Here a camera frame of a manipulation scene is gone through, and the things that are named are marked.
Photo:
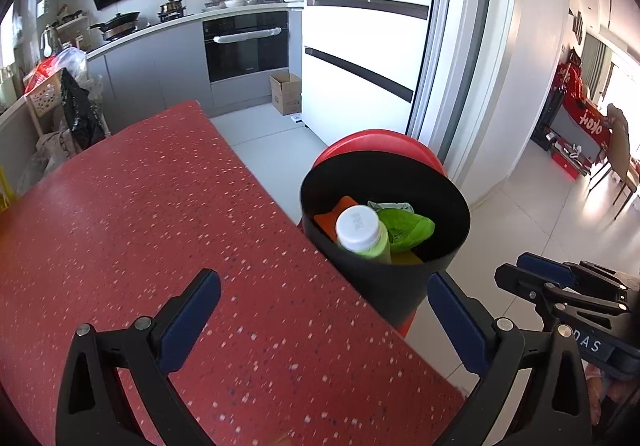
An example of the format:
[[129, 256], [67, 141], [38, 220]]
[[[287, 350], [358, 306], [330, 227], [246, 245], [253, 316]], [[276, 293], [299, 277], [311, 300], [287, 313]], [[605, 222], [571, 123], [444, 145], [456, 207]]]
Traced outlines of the person right hand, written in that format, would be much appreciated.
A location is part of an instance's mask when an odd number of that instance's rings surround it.
[[588, 364], [585, 369], [591, 424], [596, 426], [601, 419], [602, 403], [608, 397], [615, 404], [639, 402], [639, 380], [620, 381], [606, 377], [603, 372]]

